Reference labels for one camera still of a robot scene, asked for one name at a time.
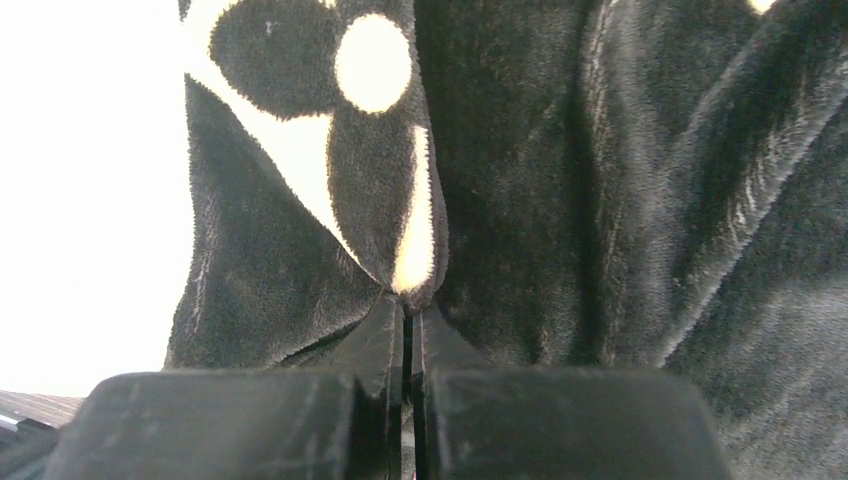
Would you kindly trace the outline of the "black floral pillowcase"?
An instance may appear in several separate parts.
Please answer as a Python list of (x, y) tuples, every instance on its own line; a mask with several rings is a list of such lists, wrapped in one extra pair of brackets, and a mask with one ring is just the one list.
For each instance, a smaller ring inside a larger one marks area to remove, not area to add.
[(382, 294), (501, 364), (691, 379), (740, 479), (847, 475), (843, 1), (182, 1), (167, 368)]

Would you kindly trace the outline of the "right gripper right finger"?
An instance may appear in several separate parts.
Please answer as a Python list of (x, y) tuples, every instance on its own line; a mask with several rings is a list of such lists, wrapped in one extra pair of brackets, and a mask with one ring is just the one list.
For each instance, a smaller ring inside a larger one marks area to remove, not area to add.
[(428, 454), (436, 434), (429, 427), (427, 401), (432, 388), (429, 375), (435, 370), (487, 367), (491, 362), (445, 320), (431, 304), (412, 317), (411, 400), (415, 435), (415, 476), (428, 479)]

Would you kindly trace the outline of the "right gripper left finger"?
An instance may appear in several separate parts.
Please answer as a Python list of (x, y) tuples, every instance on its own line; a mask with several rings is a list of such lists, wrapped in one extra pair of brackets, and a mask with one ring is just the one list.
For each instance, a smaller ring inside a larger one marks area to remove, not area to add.
[(292, 478), (401, 478), (403, 356), (403, 308), (383, 293), (311, 370), (292, 371)]

